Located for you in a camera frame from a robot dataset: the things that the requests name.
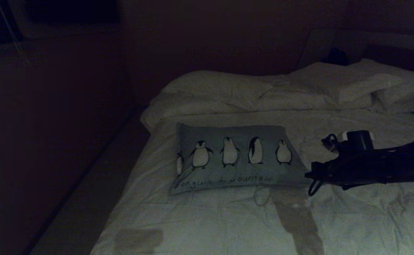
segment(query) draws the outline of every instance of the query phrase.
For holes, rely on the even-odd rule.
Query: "floor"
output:
[[[31,255],[90,254],[150,137],[139,121],[142,111],[134,112],[67,200]]]

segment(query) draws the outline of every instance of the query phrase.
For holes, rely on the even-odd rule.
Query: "white comforter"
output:
[[[337,156],[320,142],[331,133],[372,131],[375,148],[412,142],[413,114],[357,109],[172,115],[160,116],[152,127],[92,254],[414,254],[414,182],[348,191],[325,185],[309,198],[307,187],[234,187],[168,195],[176,176],[177,122],[284,126],[311,169],[312,161]]]

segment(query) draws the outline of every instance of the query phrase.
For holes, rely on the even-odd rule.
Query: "penguin pillow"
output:
[[[178,124],[178,177],[171,194],[216,187],[308,184],[282,126]]]

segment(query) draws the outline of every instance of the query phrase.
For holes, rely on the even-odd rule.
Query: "penguin print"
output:
[[[249,143],[248,163],[251,164],[263,164],[262,157],[262,139],[259,137],[253,137]]]
[[[181,152],[177,153],[177,176],[180,176],[184,162]]]
[[[213,153],[212,150],[206,147],[207,143],[205,141],[198,141],[196,143],[196,149],[191,152],[189,155],[193,155],[193,160],[191,162],[191,166],[193,167],[193,171],[195,168],[202,168],[205,169],[205,166],[208,164],[209,161],[209,155],[208,152]]]
[[[286,142],[283,140],[278,141],[278,148],[276,149],[276,160],[281,165],[282,163],[286,163],[291,165],[292,154],[291,150],[288,148]]]
[[[223,166],[232,165],[238,160],[239,149],[236,148],[234,140],[231,137],[224,138],[224,146],[220,153],[223,153]]]

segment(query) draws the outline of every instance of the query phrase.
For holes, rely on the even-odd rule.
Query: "white bedsheet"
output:
[[[356,187],[234,187],[169,196],[176,123],[281,125],[308,169],[337,155],[328,134],[366,129],[375,148],[414,141],[414,115],[290,110],[175,116],[160,121],[92,250],[106,254],[414,254],[414,182]]]

